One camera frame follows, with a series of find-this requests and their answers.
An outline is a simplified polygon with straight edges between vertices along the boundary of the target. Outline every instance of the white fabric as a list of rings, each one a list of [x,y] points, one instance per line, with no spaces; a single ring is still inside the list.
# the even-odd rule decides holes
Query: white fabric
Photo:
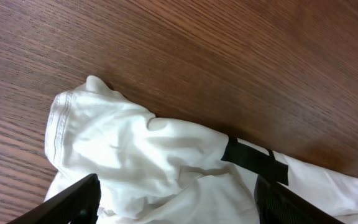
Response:
[[[257,174],[220,160],[227,141],[225,134],[195,123],[156,118],[90,76],[52,104],[45,153],[58,174],[45,200],[97,173],[99,224],[258,223]],[[290,190],[358,224],[357,178],[274,154],[289,165]]]

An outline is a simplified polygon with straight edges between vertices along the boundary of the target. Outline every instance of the garment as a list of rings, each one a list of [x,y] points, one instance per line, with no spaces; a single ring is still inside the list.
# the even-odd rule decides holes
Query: garment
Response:
[[[258,223],[257,174],[221,160],[228,141],[195,123],[156,118],[89,76],[52,104],[45,153],[58,173],[45,200],[96,173],[99,224]],[[358,223],[357,178],[273,155],[288,165],[287,188],[344,223]]]

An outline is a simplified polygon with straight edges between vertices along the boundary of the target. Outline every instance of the brown wooden surface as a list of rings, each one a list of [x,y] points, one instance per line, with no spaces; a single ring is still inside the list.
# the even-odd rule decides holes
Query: brown wooden surface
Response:
[[[42,202],[50,104],[87,75],[358,177],[358,0],[0,0],[0,223]]]

